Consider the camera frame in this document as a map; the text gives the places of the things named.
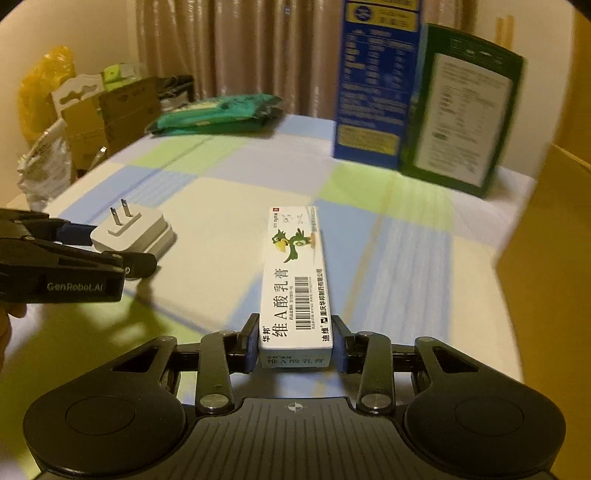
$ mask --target hand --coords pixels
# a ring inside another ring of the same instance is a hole
[[[10,341],[11,327],[8,315],[16,318],[23,318],[27,313],[27,306],[22,303],[0,302],[0,370],[4,364],[4,350]]]

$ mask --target plug prongs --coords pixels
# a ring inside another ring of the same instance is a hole
[[[113,215],[113,220],[115,221],[115,224],[118,226],[121,226],[121,220],[119,220],[119,215],[117,215],[117,210],[115,210],[115,208],[111,207],[111,215]]]
[[[125,212],[125,216],[131,217],[131,212],[129,211],[129,206],[127,205],[127,200],[121,199],[121,205],[123,205],[123,211]]]

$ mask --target white plastic bag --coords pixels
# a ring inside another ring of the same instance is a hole
[[[31,210],[42,211],[73,183],[72,155],[62,118],[39,137],[31,151],[22,157],[17,170],[21,175],[18,187]]]

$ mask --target blue box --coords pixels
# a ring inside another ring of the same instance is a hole
[[[333,156],[397,169],[421,0],[346,0],[343,19]]]

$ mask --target green box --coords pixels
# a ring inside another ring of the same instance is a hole
[[[523,57],[494,43],[424,25],[402,173],[484,197],[524,64]]]

